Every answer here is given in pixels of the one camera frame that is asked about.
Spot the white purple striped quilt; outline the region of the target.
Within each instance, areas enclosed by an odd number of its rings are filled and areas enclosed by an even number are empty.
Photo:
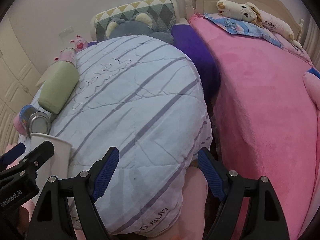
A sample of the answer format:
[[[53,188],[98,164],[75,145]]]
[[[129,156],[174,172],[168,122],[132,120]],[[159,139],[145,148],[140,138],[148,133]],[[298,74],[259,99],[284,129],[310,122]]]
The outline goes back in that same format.
[[[96,203],[112,235],[155,237],[179,218],[185,172],[213,136],[191,59],[153,37],[123,36],[77,55],[79,82],[50,135],[72,145],[68,175],[110,147],[119,163]]]

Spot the beige curtain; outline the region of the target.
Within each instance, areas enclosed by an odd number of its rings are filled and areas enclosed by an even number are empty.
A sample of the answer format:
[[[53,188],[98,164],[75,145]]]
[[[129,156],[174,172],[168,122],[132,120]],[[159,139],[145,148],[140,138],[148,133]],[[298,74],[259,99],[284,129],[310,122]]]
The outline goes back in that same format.
[[[319,69],[319,55],[320,55],[320,37],[319,27],[313,17],[310,17],[308,32],[304,41],[303,48],[310,56],[313,66]]]

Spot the cream built-in wardrobe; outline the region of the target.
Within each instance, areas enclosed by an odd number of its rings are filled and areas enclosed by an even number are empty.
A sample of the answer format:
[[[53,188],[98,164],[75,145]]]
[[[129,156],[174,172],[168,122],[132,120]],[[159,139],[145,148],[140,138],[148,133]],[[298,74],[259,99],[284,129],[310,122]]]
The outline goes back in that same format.
[[[1,154],[18,141],[14,117],[32,102],[41,74],[20,45],[8,16],[1,21]]]

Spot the triangle pattern cushion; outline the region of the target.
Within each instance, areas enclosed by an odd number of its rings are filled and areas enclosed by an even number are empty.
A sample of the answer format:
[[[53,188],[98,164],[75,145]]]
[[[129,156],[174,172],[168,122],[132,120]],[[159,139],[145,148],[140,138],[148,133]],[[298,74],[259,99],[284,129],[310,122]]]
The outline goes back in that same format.
[[[108,24],[115,18],[130,20],[138,13],[148,13],[153,17],[159,31],[170,33],[173,26],[180,22],[176,0],[143,0],[108,9],[93,16],[90,35],[92,40],[103,41]]]

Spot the pink blue plush toy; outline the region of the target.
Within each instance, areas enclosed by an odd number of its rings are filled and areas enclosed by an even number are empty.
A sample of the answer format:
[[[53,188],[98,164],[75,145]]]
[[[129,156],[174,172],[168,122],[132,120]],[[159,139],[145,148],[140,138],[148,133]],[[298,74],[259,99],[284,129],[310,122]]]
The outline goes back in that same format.
[[[315,68],[310,68],[303,75],[303,82],[308,95],[317,108],[317,117],[319,118],[319,97],[320,97],[320,79],[319,71]]]

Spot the green plastic cup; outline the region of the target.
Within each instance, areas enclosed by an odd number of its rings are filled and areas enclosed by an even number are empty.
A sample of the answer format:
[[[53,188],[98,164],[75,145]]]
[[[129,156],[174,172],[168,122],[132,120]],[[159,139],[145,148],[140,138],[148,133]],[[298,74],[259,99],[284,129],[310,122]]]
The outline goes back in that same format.
[[[59,114],[79,81],[80,74],[74,64],[57,61],[50,68],[41,88],[38,103],[46,111]]]

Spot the white paper cup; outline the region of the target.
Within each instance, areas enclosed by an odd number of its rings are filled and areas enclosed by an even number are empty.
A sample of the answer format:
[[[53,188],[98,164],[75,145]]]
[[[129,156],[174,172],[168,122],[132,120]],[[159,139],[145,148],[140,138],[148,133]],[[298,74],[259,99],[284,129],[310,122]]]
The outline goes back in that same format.
[[[31,133],[31,150],[35,149],[44,141],[49,141],[54,146],[53,156],[37,172],[37,184],[46,183],[51,176],[65,179],[68,176],[68,163],[72,145],[60,138],[43,134]]]

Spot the light pink blanket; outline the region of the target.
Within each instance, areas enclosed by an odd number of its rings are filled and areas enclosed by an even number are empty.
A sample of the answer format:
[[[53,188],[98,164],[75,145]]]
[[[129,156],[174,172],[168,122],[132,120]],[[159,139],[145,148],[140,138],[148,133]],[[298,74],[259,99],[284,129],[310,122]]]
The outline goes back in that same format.
[[[199,168],[187,168],[182,193],[183,206],[180,217],[170,229],[154,239],[202,239],[208,184]],[[29,212],[33,209],[33,204],[19,207],[16,220],[10,221],[9,227],[1,225],[1,239],[25,239],[30,223]]]

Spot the purple blanket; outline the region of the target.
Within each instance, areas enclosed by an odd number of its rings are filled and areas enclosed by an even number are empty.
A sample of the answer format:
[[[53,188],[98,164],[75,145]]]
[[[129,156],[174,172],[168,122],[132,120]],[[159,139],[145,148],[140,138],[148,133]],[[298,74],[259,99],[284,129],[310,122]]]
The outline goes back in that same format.
[[[221,77],[216,60],[207,46],[187,24],[175,25],[169,33],[174,37],[174,44],[191,59],[200,76],[204,99],[210,101],[219,91]]]

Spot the grey cat plush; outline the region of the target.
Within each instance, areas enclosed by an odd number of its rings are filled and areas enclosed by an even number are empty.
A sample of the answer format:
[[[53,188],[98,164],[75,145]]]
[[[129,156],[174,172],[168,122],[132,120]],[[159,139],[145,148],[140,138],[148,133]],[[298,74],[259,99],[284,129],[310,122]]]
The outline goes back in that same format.
[[[107,39],[132,35],[146,35],[168,44],[174,44],[174,37],[169,33],[159,31],[157,23],[147,12],[139,12],[136,16],[127,21],[121,18],[114,18],[107,25],[105,31]]]

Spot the white bedside table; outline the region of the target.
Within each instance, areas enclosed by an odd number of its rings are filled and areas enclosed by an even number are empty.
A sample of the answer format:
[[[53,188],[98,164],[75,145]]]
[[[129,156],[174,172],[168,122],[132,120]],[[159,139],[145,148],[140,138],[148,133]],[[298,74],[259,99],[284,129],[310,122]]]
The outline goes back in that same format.
[[[37,84],[35,85],[37,88],[40,88],[43,83],[48,80],[54,73],[55,73],[55,67],[53,65],[51,65],[50,67],[48,67],[46,69],[46,71],[44,72],[44,74],[40,77],[40,79],[38,80]]]

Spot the white wall socket panel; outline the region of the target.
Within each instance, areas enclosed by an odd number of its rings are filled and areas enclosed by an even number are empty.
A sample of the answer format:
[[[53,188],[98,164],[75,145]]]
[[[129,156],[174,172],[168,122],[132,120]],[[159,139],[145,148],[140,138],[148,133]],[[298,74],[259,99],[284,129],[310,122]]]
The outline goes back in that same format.
[[[73,32],[74,32],[74,29],[73,29],[72,26],[70,26],[70,27],[64,29],[63,31],[61,31],[61,32],[58,34],[58,36],[59,36],[60,38],[64,38],[64,37],[68,36],[69,34],[72,34]]]

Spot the white dog plush pillow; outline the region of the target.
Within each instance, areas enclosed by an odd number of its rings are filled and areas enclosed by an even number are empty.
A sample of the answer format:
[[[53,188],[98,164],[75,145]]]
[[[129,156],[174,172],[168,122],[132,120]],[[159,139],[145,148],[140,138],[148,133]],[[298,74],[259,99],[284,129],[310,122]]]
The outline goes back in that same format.
[[[286,22],[276,16],[259,10],[258,7],[251,2],[240,4],[227,0],[219,0],[216,3],[216,7],[222,16],[266,28],[269,31],[280,34],[295,47],[303,49],[301,44],[295,40],[294,32]]]

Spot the pink label clear bottle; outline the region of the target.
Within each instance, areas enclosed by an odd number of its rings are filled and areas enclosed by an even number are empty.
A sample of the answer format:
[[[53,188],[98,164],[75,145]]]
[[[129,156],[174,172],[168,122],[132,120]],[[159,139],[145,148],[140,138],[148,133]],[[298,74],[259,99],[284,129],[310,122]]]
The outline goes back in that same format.
[[[77,52],[74,48],[65,48],[60,51],[58,61],[65,61],[71,63],[76,67],[77,64]]]

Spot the blue cartoon pillow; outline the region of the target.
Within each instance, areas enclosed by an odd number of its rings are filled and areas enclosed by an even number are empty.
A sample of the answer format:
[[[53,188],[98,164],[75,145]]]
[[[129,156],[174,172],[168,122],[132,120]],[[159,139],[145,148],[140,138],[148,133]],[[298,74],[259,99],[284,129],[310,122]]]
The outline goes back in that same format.
[[[253,23],[227,18],[219,14],[204,13],[204,18],[227,31],[229,34],[263,38],[279,48],[282,47],[281,42],[273,33]]]

